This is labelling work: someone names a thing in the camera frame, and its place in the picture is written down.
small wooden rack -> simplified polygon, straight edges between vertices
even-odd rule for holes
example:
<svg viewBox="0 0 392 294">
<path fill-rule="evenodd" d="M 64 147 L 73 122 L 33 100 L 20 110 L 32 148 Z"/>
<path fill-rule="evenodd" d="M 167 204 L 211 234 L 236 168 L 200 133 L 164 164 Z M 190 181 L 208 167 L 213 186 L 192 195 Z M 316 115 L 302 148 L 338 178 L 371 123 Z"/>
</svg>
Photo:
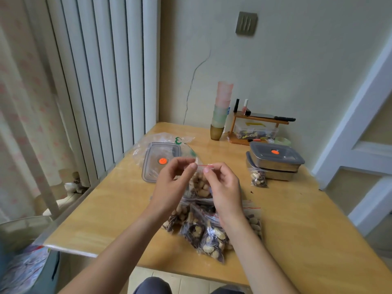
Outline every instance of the small wooden rack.
<svg viewBox="0 0 392 294">
<path fill-rule="evenodd" d="M 265 121 L 268 123 L 275 123 L 275 128 L 277 128 L 279 126 L 279 124 L 284 124 L 284 125 L 288 125 L 287 121 L 278 121 L 276 119 L 272 119 L 272 118 L 261 118 L 258 116 L 245 116 L 243 114 L 241 114 L 240 112 L 236 112 L 234 113 L 234 118 L 233 118 L 233 123 L 231 124 L 231 129 L 230 132 L 227 133 L 228 136 L 228 141 L 230 143 L 235 143 L 235 144 L 242 144 L 242 145 L 249 145 L 249 142 L 247 139 L 238 139 L 237 136 L 235 135 L 235 133 L 233 133 L 234 130 L 234 124 L 236 122 L 236 118 L 240 118 L 240 119 L 252 119 L 254 121 Z"/>
</svg>

floral curtain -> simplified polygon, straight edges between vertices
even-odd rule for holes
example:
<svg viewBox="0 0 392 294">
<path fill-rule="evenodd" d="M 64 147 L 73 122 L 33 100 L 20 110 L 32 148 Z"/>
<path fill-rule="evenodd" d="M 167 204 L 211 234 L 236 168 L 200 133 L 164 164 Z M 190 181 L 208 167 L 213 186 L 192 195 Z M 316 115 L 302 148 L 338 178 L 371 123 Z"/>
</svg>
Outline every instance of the floral curtain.
<svg viewBox="0 0 392 294">
<path fill-rule="evenodd" d="M 23 0 L 0 0 L 0 223 L 52 215 L 76 171 Z"/>
</svg>

pants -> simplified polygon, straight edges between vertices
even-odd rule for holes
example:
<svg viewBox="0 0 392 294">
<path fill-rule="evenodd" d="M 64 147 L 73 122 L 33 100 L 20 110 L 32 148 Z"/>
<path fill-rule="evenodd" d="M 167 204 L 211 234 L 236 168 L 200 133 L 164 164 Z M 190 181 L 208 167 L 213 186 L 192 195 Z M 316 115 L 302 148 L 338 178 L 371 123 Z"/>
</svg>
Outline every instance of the pants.
<svg viewBox="0 0 392 294">
<path fill-rule="evenodd" d="M 240 294 L 243 292 L 218 288 L 211 294 Z M 167 282 L 159 277 L 148 277 L 133 292 L 133 294 L 172 294 Z"/>
</svg>

stack of cups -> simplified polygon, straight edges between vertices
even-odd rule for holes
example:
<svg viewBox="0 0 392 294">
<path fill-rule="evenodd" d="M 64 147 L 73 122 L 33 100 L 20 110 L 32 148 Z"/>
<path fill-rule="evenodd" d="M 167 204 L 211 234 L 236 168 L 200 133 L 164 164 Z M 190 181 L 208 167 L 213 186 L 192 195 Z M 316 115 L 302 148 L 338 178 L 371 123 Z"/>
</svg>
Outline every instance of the stack of cups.
<svg viewBox="0 0 392 294">
<path fill-rule="evenodd" d="M 233 84 L 228 84 L 225 81 L 218 82 L 213 120 L 210 129 L 211 139 L 219 140 L 223 133 L 232 90 Z"/>
</svg>

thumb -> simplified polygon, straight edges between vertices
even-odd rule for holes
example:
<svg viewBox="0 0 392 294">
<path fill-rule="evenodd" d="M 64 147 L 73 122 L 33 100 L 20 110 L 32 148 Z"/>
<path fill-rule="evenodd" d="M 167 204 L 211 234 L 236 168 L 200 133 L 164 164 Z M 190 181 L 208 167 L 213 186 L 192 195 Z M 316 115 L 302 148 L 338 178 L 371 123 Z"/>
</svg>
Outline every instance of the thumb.
<svg viewBox="0 0 392 294">
<path fill-rule="evenodd" d="M 181 183 L 187 185 L 196 172 L 197 169 L 197 164 L 196 163 L 190 163 L 187 168 L 184 169 L 183 173 L 181 174 L 181 177 L 178 179 Z"/>
<path fill-rule="evenodd" d="M 205 175 L 205 178 L 207 178 L 208 182 L 210 183 L 210 186 L 214 192 L 214 189 L 218 188 L 219 185 L 221 184 L 220 181 L 218 180 L 218 177 L 216 176 L 215 172 L 213 172 L 208 167 L 205 167 L 203 169 L 203 173 Z"/>
</svg>

